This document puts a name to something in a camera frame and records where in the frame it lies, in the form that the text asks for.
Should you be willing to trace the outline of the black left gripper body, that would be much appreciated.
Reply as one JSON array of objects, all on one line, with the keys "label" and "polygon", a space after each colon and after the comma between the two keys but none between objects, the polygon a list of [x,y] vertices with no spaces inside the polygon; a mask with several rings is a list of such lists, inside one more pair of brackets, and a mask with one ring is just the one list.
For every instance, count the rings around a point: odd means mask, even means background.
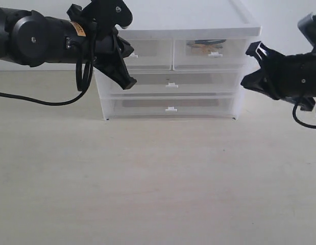
[{"label": "black left gripper body", "polygon": [[122,64],[122,43],[118,36],[118,30],[113,27],[111,32],[102,40],[97,37],[94,43],[92,65],[103,65],[105,62],[113,67]]}]

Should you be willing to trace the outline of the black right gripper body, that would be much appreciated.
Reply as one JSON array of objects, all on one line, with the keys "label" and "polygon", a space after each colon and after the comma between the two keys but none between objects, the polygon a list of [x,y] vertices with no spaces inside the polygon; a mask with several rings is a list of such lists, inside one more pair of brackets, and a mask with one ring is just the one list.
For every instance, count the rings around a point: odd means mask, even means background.
[{"label": "black right gripper body", "polygon": [[269,51],[260,68],[268,89],[277,99],[316,96],[316,54],[285,56]]}]

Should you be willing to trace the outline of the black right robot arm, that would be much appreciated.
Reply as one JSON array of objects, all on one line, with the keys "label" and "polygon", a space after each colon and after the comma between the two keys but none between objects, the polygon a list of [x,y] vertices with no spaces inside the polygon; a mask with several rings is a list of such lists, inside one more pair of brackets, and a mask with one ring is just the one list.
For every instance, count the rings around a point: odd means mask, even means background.
[{"label": "black right robot arm", "polygon": [[270,97],[316,97],[316,54],[284,55],[261,41],[249,45],[246,55],[258,62],[260,69],[244,76],[241,86]]}]

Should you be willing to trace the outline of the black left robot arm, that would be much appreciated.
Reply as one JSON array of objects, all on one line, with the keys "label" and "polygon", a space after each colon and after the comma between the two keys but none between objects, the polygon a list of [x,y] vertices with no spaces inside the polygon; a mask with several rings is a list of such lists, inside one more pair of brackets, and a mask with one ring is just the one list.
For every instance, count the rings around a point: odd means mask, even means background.
[{"label": "black left robot arm", "polygon": [[135,85],[124,62],[134,48],[118,35],[118,27],[127,27],[133,20],[125,3],[73,4],[67,14],[64,20],[35,10],[0,7],[0,60],[29,67],[86,64],[124,90]]}]

